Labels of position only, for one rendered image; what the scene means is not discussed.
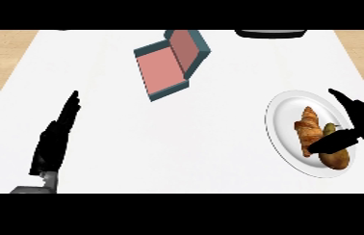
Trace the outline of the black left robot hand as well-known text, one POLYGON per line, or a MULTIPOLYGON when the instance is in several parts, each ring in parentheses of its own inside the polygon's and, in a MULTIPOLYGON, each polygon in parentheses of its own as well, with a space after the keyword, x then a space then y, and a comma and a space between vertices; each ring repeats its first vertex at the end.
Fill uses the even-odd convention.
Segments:
POLYGON ((53 120, 40 134, 40 141, 36 147, 30 175, 40 175, 47 171, 59 171, 67 152, 68 134, 80 111, 78 91, 68 98, 58 120, 53 120))

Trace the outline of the teal and pink open box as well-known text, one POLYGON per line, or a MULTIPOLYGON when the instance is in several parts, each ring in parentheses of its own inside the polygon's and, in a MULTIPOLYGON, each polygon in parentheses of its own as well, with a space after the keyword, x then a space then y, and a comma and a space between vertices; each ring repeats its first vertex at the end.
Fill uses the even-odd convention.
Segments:
POLYGON ((164 37, 134 50, 151 101, 189 87, 190 76, 211 54, 198 30, 167 30, 164 37))

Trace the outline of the brown-green pear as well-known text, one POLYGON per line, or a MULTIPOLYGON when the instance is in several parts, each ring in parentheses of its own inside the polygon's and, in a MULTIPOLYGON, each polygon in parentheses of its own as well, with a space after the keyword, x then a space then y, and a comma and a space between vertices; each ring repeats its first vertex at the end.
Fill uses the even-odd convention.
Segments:
MULTIPOLYGON (((329 136, 336 132, 338 125, 335 123, 327 123, 323 129, 323 135, 329 136)), ((348 151, 342 149, 333 154, 322 153, 319 155, 322 163, 333 170, 344 170, 348 167, 350 155, 348 151)))

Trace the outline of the brown croissant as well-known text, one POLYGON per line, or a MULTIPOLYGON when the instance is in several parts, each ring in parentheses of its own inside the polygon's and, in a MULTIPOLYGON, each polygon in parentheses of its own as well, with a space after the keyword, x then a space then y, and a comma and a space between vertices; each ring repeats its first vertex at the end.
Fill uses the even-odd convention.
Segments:
POLYGON ((308 147, 323 138, 323 130, 319 125, 319 116, 310 106, 304 108, 302 119, 295 122, 304 157, 308 158, 311 153, 308 147))

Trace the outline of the black appliance with grey top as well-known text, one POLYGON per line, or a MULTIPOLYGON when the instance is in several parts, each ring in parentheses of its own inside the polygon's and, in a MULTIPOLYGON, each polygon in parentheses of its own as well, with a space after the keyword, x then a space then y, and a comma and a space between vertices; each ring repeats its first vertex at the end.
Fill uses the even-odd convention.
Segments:
POLYGON ((291 39, 299 38, 305 30, 236 30, 236 34, 254 39, 291 39))

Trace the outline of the white oval plate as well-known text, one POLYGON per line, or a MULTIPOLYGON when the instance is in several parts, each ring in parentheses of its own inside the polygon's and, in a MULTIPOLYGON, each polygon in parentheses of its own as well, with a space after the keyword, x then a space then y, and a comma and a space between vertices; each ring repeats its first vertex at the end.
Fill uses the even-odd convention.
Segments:
POLYGON ((296 170, 319 178, 333 178, 350 168, 330 169, 322 163, 317 154, 304 157, 295 122, 302 119, 305 107, 310 107, 317 114, 320 128, 324 128, 329 122, 333 122, 341 129, 348 128, 350 123, 344 114, 323 97, 308 91, 285 91, 274 96, 267 105, 264 124, 268 139, 279 155, 296 170))

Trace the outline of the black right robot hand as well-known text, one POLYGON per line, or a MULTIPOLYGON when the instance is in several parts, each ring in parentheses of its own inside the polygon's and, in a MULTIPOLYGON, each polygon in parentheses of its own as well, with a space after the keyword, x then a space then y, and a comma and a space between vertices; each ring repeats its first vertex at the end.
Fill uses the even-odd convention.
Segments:
POLYGON ((324 136, 308 147, 308 152, 333 154, 338 151, 358 144, 358 139, 364 140, 364 102, 352 100, 341 91, 329 89, 329 93, 341 102, 351 124, 351 129, 338 130, 329 136, 324 136))

